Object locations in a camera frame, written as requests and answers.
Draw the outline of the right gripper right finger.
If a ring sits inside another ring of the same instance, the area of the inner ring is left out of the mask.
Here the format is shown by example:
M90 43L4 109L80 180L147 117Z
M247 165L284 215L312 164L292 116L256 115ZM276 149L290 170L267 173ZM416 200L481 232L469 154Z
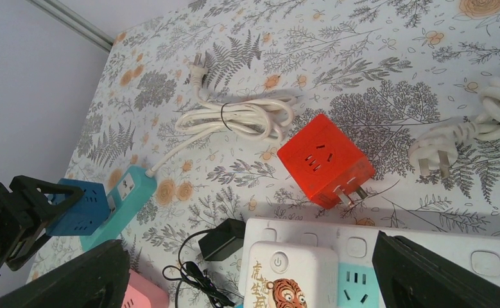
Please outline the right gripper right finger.
M386 307L500 307L500 287L423 246L378 232L372 256Z

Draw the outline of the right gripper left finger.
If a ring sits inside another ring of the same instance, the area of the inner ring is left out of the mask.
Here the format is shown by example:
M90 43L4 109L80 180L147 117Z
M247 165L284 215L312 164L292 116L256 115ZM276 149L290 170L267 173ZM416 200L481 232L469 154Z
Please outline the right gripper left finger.
M122 307L129 269L122 241L108 240L0 297L0 308Z

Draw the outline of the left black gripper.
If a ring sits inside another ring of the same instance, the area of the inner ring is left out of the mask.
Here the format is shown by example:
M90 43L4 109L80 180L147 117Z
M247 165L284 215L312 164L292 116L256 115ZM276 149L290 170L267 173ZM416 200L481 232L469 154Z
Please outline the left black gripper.
M84 199L81 187L20 175L13 178L10 189L0 183L0 269L7 265L11 271L18 271L51 236L79 235L85 230L85 216L73 210ZM30 234L41 235L24 245L22 210L32 221Z

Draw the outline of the dark blue cube socket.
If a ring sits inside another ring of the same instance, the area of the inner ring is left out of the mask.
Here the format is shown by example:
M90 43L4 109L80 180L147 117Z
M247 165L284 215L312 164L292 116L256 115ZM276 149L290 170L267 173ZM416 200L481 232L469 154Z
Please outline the dark blue cube socket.
M49 236L92 235L110 216L103 184L61 178L61 185L79 187L83 196L61 218L46 228Z

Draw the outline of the white cube adapter with tiger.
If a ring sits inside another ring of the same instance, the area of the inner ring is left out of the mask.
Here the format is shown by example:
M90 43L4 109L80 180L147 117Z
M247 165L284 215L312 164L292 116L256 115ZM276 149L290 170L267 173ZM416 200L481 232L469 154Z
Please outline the white cube adapter with tiger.
M338 254L328 248L254 243L243 307L337 307Z

